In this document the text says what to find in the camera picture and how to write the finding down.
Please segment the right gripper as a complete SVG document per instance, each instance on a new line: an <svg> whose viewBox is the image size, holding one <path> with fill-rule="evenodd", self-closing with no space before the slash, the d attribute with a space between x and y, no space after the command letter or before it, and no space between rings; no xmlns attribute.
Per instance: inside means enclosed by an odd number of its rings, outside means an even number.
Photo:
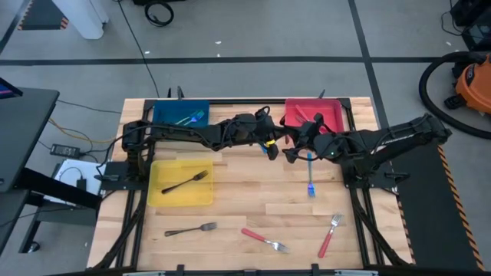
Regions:
<svg viewBox="0 0 491 276"><path fill-rule="evenodd" d="M325 122L321 113L313 117L315 123L305 121L299 130L302 150L314 153L313 159L338 160L344 153L344 137L338 135Z"/></svg>

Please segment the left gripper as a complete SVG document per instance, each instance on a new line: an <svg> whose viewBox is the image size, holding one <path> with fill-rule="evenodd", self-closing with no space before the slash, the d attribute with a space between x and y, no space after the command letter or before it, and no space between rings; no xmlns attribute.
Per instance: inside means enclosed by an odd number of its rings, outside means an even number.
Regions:
<svg viewBox="0 0 491 276"><path fill-rule="evenodd" d="M275 160L278 156L278 147L275 144L277 140L288 136L293 143L297 143L301 136L299 128L284 128L276 126L274 123L265 123L262 126L262 142L267 150L269 160Z"/></svg>

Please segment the iridescent blue fork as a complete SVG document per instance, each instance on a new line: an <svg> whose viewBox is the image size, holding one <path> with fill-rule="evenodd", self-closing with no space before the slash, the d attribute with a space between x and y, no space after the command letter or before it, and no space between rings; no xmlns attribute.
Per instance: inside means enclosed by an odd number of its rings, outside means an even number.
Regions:
<svg viewBox="0 0 491 276"><path fill-rule="evenodd" d="M195 123L199 120L201 120L205 115L205 112L203 110L198 110L192 113L188 119L185 121L185 125L190 124L190 123Z"/></svg>
<svg viewBox="0 0 491 276"><path fill-rule="evenodd" d="M308 158L308 196L310 198L314 198L315 197L315 185L313 183L313 175L312 175L313 157L312 157L311 152L308 152L307 158Z"/></svg>

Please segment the black metal fork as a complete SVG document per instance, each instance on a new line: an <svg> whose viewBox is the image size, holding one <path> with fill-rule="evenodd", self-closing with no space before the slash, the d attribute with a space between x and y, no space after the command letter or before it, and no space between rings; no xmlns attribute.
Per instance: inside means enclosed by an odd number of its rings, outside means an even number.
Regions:
<svg viewBox="0 0 491 276"><path fill-rule="evenodd" d="M216 228L217 228L217 223L216 222L209 222L209 223L206 223L206 224L202 224L201 226L196 227L196 228L188 228L188 229L183 229L183 230L166 231L164 233L164 236L165 237L170 237L170 236L178 235L178 234L181 234L181 233L184 233L184 232L191 232L191 231L197 231L197 230L200 230L202 232L207 232L207 231L214 230Z"/></svg>
<svg viewBox="0 0 491 276"><path fill-rule="evenodd" d="M162 193L162 194L167 194L167 193L169 193L169 192L172 192L174 189L177 189L178 187L180 187L180 186L182 186L182 185L184 185L184 184L187 184L188 182L195 182L195 181L199 181L199 180L201 180L201 179L205 178L206 176L208 176L208 174L209 174L209 172L208 172L207 170L204 170L204 171L202 171L202 172L199 172L199 173L197 173L197 174L196 174L196 175L195 175L193 178L191 178L191 179L188 179L188 180L186 180L186 181L184 181L184 182L181 182L181 183L179 183L179 184L176 184L176 185L174 185L174 186L171 186L171 187L168 187L168 188L162 189L162 190L161 190L161 193Z"/></svg>

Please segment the red plastic tray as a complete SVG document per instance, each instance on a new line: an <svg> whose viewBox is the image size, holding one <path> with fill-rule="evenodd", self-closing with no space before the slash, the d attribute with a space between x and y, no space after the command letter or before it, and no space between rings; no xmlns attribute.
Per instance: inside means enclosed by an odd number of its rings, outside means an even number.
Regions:
<svg viewBox="0 0 491 276"><path fill-rule="evenodd" d="M321 113L324 117L324 122L333 129L336 133L344 131L344 121L342 116L341 103L338 100L333 99L300 99L300 98L288 98L285 101L285 125L291 127L300 127L295 118L299 116L299 113L295 109L295 105L299 105L300 108L306 113L309 121L314 121L313 117L316 113Z"/></svg>

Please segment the yellow plastic tray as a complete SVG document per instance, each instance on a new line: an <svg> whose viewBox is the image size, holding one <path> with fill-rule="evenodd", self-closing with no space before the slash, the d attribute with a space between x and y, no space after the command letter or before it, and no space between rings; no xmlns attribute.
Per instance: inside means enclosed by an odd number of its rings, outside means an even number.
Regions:
<svg viewBox="0 0 491 276"><path fill-rule="evenodd" d="M161 190L193 178L204 170L205 178L188 182L172 192ZM157 160L150 167L147 204L151 207L195 207L213 202L213 161L211 159Z"/></svg>

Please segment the blue plastic tray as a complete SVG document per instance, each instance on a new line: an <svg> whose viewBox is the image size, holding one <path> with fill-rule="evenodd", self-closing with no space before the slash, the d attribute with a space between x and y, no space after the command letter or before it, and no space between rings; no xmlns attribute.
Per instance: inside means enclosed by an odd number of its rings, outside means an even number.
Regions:
<svg viewBox="0 0 491 276"><path fill-rule="evenodd" d="M185 125L185 121L195 111L203 110L204 117ZM185 127L206 127L209 124L208 100L161 100L153 106L154 123L171 123Z"/></svg>

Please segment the black hazard-edged floor mat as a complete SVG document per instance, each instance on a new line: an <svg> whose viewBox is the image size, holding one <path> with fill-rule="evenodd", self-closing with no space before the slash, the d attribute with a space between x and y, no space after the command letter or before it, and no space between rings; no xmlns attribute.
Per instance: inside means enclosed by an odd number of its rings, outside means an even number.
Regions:
<svg viewBox="0 0 491 276"><path fill-rule="evenodd" d="M52 0L30 0L20 19L18 30L64 30L68 24L68 19Z"/></svg>
<svg viewBox="0 0 491 276"><path fill-rule="evenodd" d="M418 147L394 159L392 166L409 175L397 189L416 266L483 271L443 148L435 143Z"/></svg>

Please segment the orange shop vacuum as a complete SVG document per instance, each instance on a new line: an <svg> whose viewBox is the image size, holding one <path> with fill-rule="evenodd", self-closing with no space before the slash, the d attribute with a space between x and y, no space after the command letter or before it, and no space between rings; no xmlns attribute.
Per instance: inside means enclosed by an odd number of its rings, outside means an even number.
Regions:
<svg viewBox="0 0 491 276"><path fill-rule="evenodd" d="M491 115L491 54L463 52L452 68L455 94L444 104L448 109L469 107Z"/></svg>

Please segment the black equipment cart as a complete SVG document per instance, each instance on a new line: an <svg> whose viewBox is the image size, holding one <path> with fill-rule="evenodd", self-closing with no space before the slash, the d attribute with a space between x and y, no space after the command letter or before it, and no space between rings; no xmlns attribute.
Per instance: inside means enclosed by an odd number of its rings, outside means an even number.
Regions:
<svg viewBox="0 0 491 276"><path fill-rule="evenodd" d="M457 0L450 14L470 51L491 51L491 0Z"/></svg>

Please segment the white paper sheet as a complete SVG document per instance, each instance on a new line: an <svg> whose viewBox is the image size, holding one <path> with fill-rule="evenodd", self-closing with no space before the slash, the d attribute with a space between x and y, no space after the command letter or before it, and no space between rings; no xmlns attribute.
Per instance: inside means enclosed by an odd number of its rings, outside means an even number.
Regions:
<svg viewBox="0 0 491 276"><path fill-rule="evenodd" d="M101 191L101 181L95 178L98 174L97 166L97 163L66 159L56 167L53 178L73 187L77 187L78 179L84 178L87 180L86 192L98 196Z"/></svg>

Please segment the black power adapter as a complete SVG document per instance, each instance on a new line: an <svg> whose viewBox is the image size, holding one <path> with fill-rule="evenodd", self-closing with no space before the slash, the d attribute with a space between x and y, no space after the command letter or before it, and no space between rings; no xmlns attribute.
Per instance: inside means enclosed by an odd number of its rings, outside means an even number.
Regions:
<svg viewBox="0 0 491 276"><path fill-rule="evenodd" d="M50 154L53 156L61 156L70 159L79 159L81 156L81 149L75 146L53 144L50 149Z"/></svg>

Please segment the white column base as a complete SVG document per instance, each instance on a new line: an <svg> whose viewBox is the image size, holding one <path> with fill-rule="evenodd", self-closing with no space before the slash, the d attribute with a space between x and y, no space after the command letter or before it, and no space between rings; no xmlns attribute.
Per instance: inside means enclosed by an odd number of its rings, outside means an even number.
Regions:
<svg viewBox="0 0 491 276"><path fill-rule="evenodd" d="M109 17L100 0L52 0L82 38L98 40Z"/></svg>

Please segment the black desk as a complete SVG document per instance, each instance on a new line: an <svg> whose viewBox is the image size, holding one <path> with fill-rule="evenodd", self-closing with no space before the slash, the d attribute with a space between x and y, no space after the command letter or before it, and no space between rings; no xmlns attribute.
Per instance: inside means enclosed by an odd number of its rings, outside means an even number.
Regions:
<svg viewBox="0 0 491 276"><path fill-rule="evenodd" d="M89 209L101 198L26 167L60 93L31 89L0 100L0 255L30 196L41 203L54 196Z"/></svg>

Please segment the dark laptop screen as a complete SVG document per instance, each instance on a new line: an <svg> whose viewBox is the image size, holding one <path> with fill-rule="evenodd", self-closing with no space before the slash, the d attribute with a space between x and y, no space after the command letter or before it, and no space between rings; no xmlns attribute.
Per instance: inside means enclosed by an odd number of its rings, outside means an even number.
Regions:
<svg viewBox="0 0 491 276"><path fill-rule="evenodd" d="M0 99L22 97L23 92L0 77Z"/></svg>

